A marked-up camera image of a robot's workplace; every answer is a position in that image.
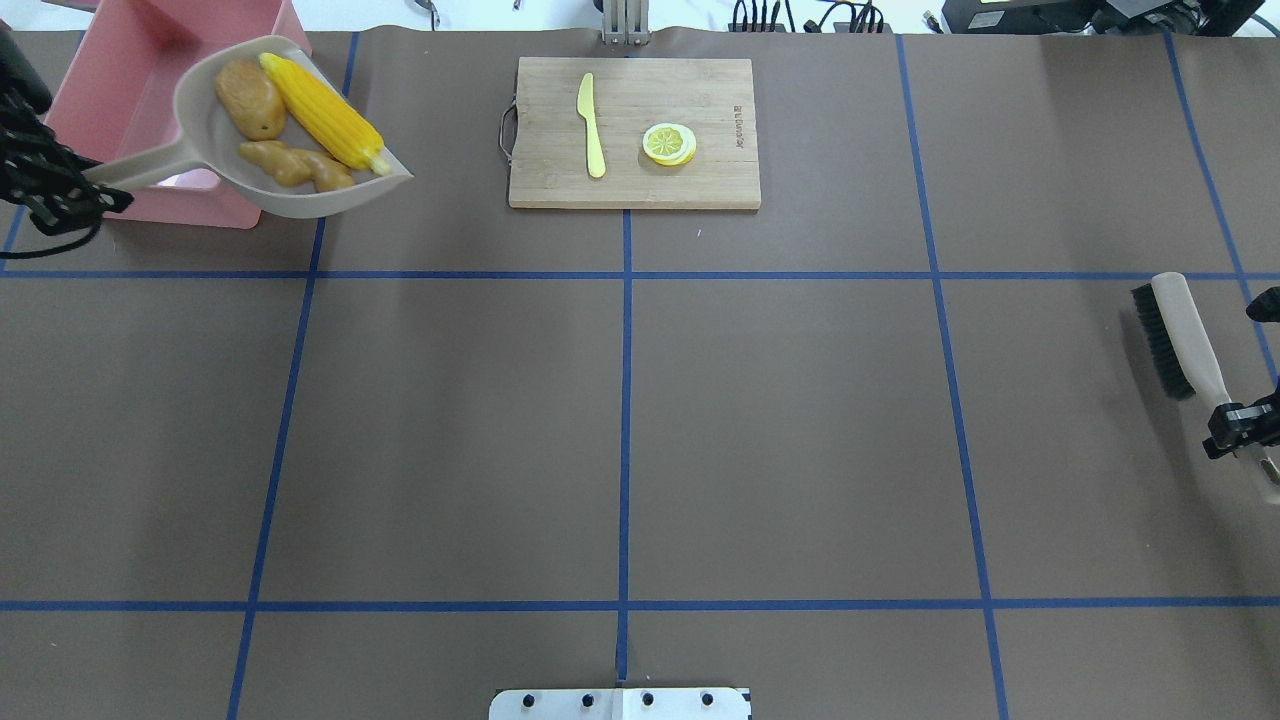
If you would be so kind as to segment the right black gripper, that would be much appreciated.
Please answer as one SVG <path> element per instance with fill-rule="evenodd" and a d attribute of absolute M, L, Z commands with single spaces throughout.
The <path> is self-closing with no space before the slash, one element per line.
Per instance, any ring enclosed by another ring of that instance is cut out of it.
<path fill-rule="evenodd" d="M 1245 309 L 1258 323 L 1279 323 L 1279 287 L 1274 286 L 1254 297 Z M 1254 445 L 1275 447 L 1279 443 L 1279 379 L 1272 393 L 1252 405 L 1221 404 L 1210 416 L 1210 437 L 1202 442 L 1208 459 L 1220 459 Z"/>

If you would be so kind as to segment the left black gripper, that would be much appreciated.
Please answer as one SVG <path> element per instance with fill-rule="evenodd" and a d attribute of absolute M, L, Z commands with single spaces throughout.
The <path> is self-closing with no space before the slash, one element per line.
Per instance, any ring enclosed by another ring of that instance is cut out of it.
<path fill-rule="evenodd" d="M 108 213 L 123 213 L 134 196 L 91 184 L 84 173 L 97 163 L 63 145 L 44 123 L 52 94 L 17 45 L 1 31 L 3 200 L 27 206 L 45 236 L 99 228 Z"/>

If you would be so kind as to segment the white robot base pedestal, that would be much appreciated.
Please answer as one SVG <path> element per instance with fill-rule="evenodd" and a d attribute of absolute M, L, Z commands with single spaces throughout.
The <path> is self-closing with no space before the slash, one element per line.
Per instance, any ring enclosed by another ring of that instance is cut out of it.
<path fill-rule="evenodd" d="M 748 691 L 732 687 L 508 689 L 489 719 L 751 719 Z"/>

